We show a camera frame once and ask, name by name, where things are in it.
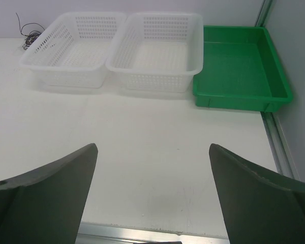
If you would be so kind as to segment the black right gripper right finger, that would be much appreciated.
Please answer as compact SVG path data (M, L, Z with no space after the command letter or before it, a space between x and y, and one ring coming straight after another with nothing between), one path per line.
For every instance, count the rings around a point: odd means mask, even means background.
M305 183L211 144L209 158L230 243L305 243Z

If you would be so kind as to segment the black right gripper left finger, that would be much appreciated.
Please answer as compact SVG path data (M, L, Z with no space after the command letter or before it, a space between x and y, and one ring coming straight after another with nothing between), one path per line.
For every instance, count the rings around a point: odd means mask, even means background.
M75 243L92 183L94 143L0 181L0 243Z

